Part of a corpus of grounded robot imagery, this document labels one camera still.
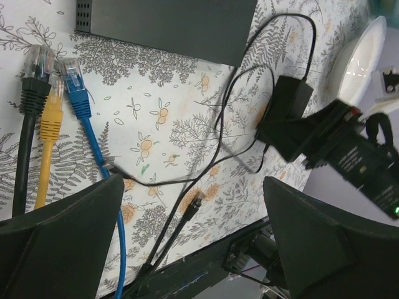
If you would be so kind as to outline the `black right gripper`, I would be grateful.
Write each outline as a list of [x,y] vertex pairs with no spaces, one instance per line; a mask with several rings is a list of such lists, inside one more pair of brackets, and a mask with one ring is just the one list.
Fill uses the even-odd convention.
[[379,145],[362,136],[362,113],[341,100],[303,120],[262,121],[257,139],[287,161],[306,157],[305,167],[331,166],[393,220],[398,219],[398,153],[391,142]]

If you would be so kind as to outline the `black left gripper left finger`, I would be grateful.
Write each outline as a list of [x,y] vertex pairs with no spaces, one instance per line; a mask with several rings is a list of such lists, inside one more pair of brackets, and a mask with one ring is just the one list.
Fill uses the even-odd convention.
[[114,174],[1,221],[1,298],[95,298],[123,190]]

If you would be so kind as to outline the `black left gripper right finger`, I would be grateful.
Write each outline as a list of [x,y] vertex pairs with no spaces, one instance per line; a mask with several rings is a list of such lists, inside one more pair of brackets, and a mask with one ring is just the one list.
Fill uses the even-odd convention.
[[398,228],[266,177],[264,201],[292,298],[398,298]]

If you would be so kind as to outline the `black network switch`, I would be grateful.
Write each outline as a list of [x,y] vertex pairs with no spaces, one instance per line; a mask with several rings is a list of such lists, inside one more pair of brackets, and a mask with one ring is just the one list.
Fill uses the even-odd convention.
[[76,2],[77,31],[238,67],[256,1]]

